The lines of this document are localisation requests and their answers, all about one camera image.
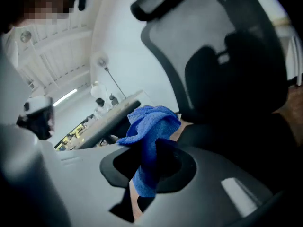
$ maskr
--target chair backrest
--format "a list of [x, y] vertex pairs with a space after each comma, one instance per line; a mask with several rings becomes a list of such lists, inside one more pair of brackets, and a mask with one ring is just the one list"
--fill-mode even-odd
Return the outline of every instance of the chair backrest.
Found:
[[[253, 118], [285, 103], [285, 59], [257, 0], [167, 1], [174, 8], [149, 17], [141, 38], [165, 69], [183, 119]], [[132, 7], [140, 6], [144, 0]]]

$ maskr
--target white ceiling beam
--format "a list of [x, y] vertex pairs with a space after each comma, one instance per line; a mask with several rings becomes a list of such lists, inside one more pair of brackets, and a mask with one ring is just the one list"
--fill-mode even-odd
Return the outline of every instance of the white ceiling beam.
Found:
[[87, 87], [90, 87], [89, 74], [79, 78], [78, 80], [73, 81], [72, 83], [70, 83], [68, 85], [65, 85], [60, 90], [56, 90], [56, 91], [53, 91], [51, 94], [47, 94], [47, 96], [51, 97], [53, 99], [53, 101], [56, 102], [56, 101], [58, 101], [58, 99], [60, 99], [67, 93], [73, 91], [74, 89], [82, 90]]
[[58, 84], [54, 81], [52, 75], [50, 74], [50, 72], [46, 68], [46, 65], [43, 63], [40, 55], [38, 55], [37, 51], [35, 50], [35, 47], [34, 47], [33, 42], [31, 40], [29, 41], [29, 46], [30, 46], [31, 50], [33, 51], [33, 54], [36, 56], [36, 61], [38, 62], [38, 65], [40, 66], [40, 68], [42, 68], [42, 70], [46, 73], [48, 78], [59, 88]]
[[[76, 69], [73, 72], [69, 72], [64, 77], [57, 79], [56, 83], [59, 86], [59, 88], [63, 88], [66, 85], [72, 83], [73, 81], [76, 81], [79, 78], [86, 76], [87, 74], [90, 74], [90, 66], [87, 65], [80, 66], [79, 69]], [[45, 89], [45, 93], [48, 96], [52, 96], [52, 94], [55, 93], [56, 91], [58, 91], [58, 87], [53, 83]]]
[[[49, 38], [46, 38], [36, 43], [34, 45], [34, 48], [35, 51], [39, 55], [41, 55], [53, 48], [57, 48], [61, 44], [90, 37], [91, 35], [92, 35], [92, 30], [87, 29], [86, 27], [71, 29], [62, 33], [55, 34]], [[18, 67], [22, 68], [23, 66], [28, 64], [32, 52], [33, 52], [32, 50], [25, 50], [24, 52], [20, 53], [18, 59]]]
[[34, 90], [31, 94], [31, 97], [35, 97], [35, 96], [44, 96], [45, 95], [45, 91], [43, 87], [38, 87], [36, 88], [36, 90]]
[[33, 25], [32, 28], [33, 28], [34, 34], [35, 34], [35, 36], [36, 36], [36, 38], [39, 42], [40, 41], [40, 36], [39, 36], [39, 33], [38, 33], [37, 25]]
[[46, 87], [46, 85], [43, 84], [43, 82], [36, 76], [36, 74], [33, 72], [33, 70], [30, 67], [27, 67], [27, 70], [29, 71], [31, 78], [35, 82], [37, 82], [39, 86], [41, 86], [42, 88]]

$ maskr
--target gray plastic surface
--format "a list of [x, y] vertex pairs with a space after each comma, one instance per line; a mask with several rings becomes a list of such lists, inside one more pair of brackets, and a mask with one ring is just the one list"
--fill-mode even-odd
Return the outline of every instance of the gray plastic surface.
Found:
[[15, 124], [31, 93], [31, 88], [10, 64], [0, 43], [0, 124]]
[[[6, 179], [12, 185], [24, 185], [25, 189], [43, 189], [43, 198], [34, 194], [30, 199], [39, 206], [44, 218], [52, 220], [51, 226], [58, 226], [58, 222], [75, 227], [131, 225], [109, 212], [120, 203], [125, 189], [112, 187], [99, 169], [102, 158], [122, 146], [56, 152], [51, 143], [39, 141], [32, 132], [15, 126], [1, 126], [1, 140], [5, 144], [0, 154], [1, 169]], [[196, 175], [179, 192], [157, 194], [137, 224], [214, 227], [241, 219], [221, 186], [221, 181], [229, 177], [241, 181], [262, 203], [272, 197], [266, 186], [226, 158], [198, 148], [181, 149], [194, 158]], [[35, 159], [39, 160], [38, 165], [32, 164]], [[26, 185], [30, 172], [39, 175]], [[57, 212], [49, 211], [50, 206]]]
[[229, 177], [241, 181], [262, 203], [272, 197], [265, 185], [226, 158], [198, 148], [181, 149], [196, 161], [194, 179], [177, 193], [157, 194], [136, 224], [221, 227], [240, 220], [239, 212], [221, 186], [221, 181]]

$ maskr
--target person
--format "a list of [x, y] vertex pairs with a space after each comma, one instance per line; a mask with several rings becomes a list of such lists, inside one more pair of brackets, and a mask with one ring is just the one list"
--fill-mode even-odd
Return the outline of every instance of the person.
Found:
[[119, 104], [118, 99], [113, 94], [109, 96], [109, 99], [112, 101], [112, 106]]
[[[1, 8], [8, 6], [1, 0]], [[8, 33], [13, 27], [66, 16], [73, 8], [73, 0], [10, 0], [9, 9], [3, 9], [0, 29]]]
[[94, 112], [94, 116], [96, 119], [101, 119], [102, 116], [108, 112], [108, 108], [105, 101], [101, 97], [96, 99], [96, 103], [98, 104], [98, 107]]

